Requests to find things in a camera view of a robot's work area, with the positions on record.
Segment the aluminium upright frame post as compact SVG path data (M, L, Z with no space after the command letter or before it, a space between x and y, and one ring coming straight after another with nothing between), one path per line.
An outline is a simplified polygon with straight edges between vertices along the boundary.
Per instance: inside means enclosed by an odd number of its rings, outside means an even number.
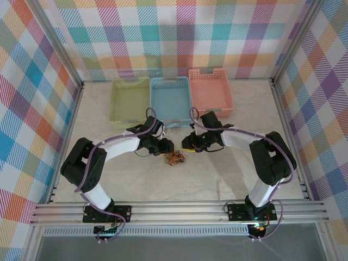
M299 0L285 29L285 36L276 52L274 68L270 73L269 81L274 86L285 74L290 61L294 57L300 44L303 42L310 26L314 22L325 0Z
M65 65L67 71L72 76L73 80L79 85L83 85L83 81L81 80L71 58L69 57L67 51L63 47L62 42L60 41L54 27L52 26L51 22L49 21L49 18L46 15L46 12L44 11L44 8L40 4L39 0L32 0L33 4L36 6L38 10L38 17L39 17L39 23L43 27L43 30L45 31L47 38L49 39L50 43L52 44L54 50L57 52L59 58Z

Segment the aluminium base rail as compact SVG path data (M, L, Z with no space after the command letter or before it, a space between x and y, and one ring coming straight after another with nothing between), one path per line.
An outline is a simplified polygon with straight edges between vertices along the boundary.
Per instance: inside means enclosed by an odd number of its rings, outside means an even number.
M134 201L118 202L130 206L131 225L225 225L241 201ZM63 226L82 225L86 211L83 202L57 202L36 206L31 225ZM277 223L316 223L329 221L328 212L321 201L275 201L264 211L265 221Z

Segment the green perforated plastic basket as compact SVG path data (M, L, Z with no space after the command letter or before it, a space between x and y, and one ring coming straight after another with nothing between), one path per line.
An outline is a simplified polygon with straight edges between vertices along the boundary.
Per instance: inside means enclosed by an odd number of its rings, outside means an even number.
M115 129L126 129L146 121L150 106L148 77L122 78L113 81L109 121Z

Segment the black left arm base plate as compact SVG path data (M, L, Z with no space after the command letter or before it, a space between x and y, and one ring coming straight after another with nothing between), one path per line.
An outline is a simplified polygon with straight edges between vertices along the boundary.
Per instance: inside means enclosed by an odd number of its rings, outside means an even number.
M111 206L106 212L114 213L116 215L122 216L126 222L130 222L132 208L131 206ZM122 222L120 217L115 217L114 215L109 215L102 213L92 206L86 206L83 210L83 223L112 223L112 222Z

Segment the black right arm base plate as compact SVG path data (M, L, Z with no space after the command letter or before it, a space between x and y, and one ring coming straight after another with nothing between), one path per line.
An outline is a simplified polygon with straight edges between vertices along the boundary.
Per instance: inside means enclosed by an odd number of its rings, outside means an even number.
M246 204L228 204L229 221L276 221L275 205L268 203L260 208L253 208Z

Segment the blue perforated plastic basket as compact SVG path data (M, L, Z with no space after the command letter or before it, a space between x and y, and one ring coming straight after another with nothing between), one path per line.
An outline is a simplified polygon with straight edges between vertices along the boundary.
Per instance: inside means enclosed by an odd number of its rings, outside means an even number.
M150 80L150 104L157 119L167 128L188 127L191 124L189 110L191 93L188 77Z

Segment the pink perforated plastic basket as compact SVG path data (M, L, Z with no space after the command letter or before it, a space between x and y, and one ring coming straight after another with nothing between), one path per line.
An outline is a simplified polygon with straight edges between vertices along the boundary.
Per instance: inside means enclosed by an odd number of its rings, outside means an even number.
M213 111L218 117L229 117L234 109L231 86L226 70L189 70L191 103L200 115Z

